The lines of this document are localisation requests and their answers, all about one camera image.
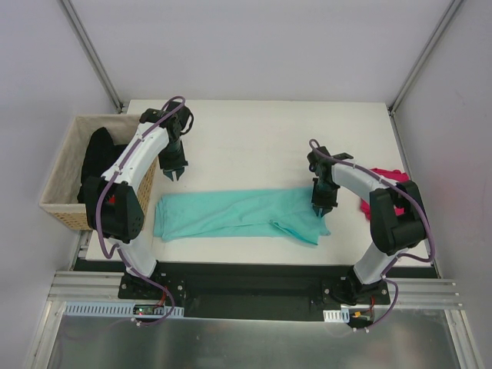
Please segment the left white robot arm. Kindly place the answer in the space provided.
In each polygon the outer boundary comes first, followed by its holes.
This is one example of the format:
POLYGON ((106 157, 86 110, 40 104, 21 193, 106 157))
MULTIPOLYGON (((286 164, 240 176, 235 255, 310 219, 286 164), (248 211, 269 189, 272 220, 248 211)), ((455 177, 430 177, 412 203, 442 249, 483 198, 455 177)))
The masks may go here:
POLYGON ((83 185, 87 222, 97 233, 103 256, 110 260, 118 254, 126 271, 138 277, 136 290, 147 299, 161 293, 163 282, 153 274, 157 260, 141 236, 145 211, 138 189, 155 160, 172 181, 184 174, 188 161, 181 136, 193 123, 194 115, 182 96, 171 98, 160 109, 147 109, 115 163, 83 185))

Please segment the teal t-shirt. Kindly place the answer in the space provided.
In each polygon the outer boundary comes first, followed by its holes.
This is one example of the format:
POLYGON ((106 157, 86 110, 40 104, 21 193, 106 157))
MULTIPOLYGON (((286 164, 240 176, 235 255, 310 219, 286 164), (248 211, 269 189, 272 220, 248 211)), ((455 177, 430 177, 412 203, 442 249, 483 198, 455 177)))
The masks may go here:
POLYGON ((182 238, 291 238, 318 245, 325 220, 311 208, 309 188, 166 194, 155 206, 153 235, 182 238))

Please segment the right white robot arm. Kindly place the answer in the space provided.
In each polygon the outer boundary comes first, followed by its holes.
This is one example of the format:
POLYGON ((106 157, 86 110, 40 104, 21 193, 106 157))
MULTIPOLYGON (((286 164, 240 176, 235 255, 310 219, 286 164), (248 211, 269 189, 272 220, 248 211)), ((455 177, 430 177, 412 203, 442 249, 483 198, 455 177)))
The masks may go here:
POLYGON ((330 297, 351 306, 364 303, 383 283, 397 259, 430 238, 418 186, 390 181, 353 162, 347 153, 331 156, 310 141, 309 171, 314 173, 311 206, 322 218, 337 207, 337 193, 346 188, 369 205, 371 244, 347 276, 330 287, 330 297))

